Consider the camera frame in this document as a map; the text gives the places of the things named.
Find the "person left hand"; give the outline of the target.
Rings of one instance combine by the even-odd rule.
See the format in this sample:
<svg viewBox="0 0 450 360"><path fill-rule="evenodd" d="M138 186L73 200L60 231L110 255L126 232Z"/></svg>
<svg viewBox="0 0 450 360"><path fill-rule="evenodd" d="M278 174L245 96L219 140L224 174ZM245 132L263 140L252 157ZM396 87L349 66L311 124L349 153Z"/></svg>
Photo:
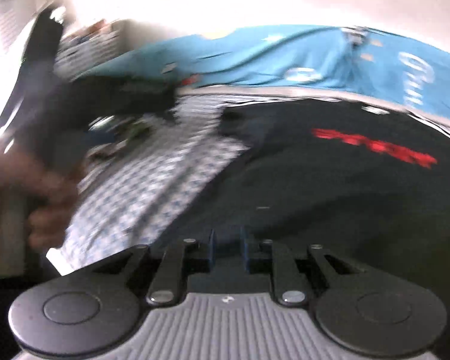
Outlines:
<svg viewBox="0 0 450 360"><path fill-rule="evenodd" d="M81 166L62 176L23 152L10 150L0 154L0 206L4 191L10 187L44 200L26 221L30 230L28 245L32 250L44 252L63 245L65 230L78 203L82 175Z"/></svg>

